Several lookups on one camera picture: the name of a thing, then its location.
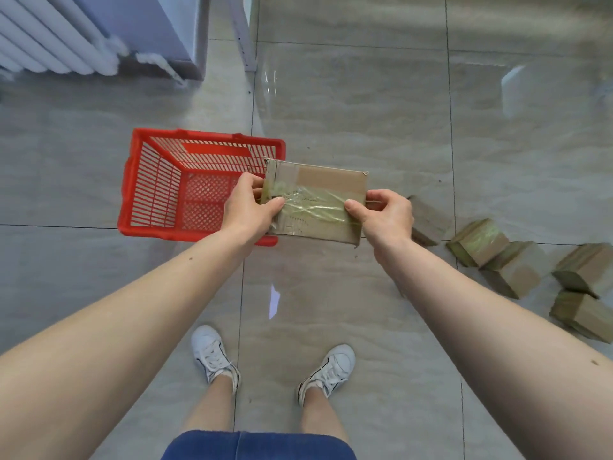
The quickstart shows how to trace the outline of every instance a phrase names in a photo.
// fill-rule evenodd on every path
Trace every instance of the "white metal post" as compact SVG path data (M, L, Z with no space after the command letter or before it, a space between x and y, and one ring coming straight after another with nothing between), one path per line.
M255 71L257 69L256 47L249 31L251 0L227 0L227 2L230 6L234 38L238 44L240 55L243 58L245 70Z

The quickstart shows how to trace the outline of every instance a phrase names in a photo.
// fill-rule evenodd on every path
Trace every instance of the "red plastic basket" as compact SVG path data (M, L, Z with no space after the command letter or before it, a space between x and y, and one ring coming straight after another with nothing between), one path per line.
M221 228L238 177L264 177L266 158L285 160L285 142L211 132L134 129L123 173L124 235L196 242ZM256 245L271 247L265 235Z

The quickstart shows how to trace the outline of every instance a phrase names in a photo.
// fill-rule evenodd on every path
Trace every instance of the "person's right arm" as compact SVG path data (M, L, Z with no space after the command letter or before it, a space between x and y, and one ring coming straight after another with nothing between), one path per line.
M411 240L411 203L369 191L348 200L375 258L527 459L613 457L613 362L464 276Z

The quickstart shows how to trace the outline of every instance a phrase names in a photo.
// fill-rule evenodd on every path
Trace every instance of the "floor tile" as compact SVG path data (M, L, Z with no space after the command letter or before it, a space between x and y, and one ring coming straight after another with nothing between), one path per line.
M459 374L367 242L281 237L245 261L236 428L297 431L295 386L339 343L357 363L330 401L358 458L462 458Z
M249 30L251 39L256 41L257 37L257 18L259 0L251 0L251 11L249 16ZM230 18L230 8L226 0L211 0L208 17L208 37L212 40L233 40L234 30Z
M453 216L445 53L260 43L258 58L254 135Z
M261 0L258 40L447 48L445 0Z
M541 245L541 248L551 260L552 265L555 265L575 247L569 245ZM487 287L486 281L478 270L464 268L461 265L459 269L467 276ZM513 300L513 302L559 326L559 323L556 323L554 319L549 317L549 310L561 289L556 279L549 275L542 280L541 284L528 297L520 301ZM613 291L603 301L609 307L613 307ZM610 345L586 339L575 332L573 332L573 335L603 355L613 358L613 348ZM523 457L515 446L494 422L494 419L465 381L463 381L463 395L466 460L486 460L491 458L500 460L522 459Z
M15 161L8 168L15 173L0 185L0 203L8 206L0 221L116 226L132 129L248 135L252 88L253 74L245 74L235 42L226 40L210 41L205 81L185 89L166 79L102 76L22 75L3 84L8 112L32 123L0 125L0 142ZM18 208L27 204L27 213Z
M0 226L0 353L114 292L187 244L123 237L114 229ZM210 323L238 355L242 268L196 325ZM97 460L160 458L206 383L181 341L151 385L96 451Z
M449 48L611 58L611 0L447 0Z
M457 228L613 241L613 62L452 53Z

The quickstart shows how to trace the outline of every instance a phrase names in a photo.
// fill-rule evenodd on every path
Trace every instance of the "denim shorts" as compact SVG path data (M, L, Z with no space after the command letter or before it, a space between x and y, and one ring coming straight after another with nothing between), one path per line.
M349 445L318 434L188 431L162 460L356 460Z

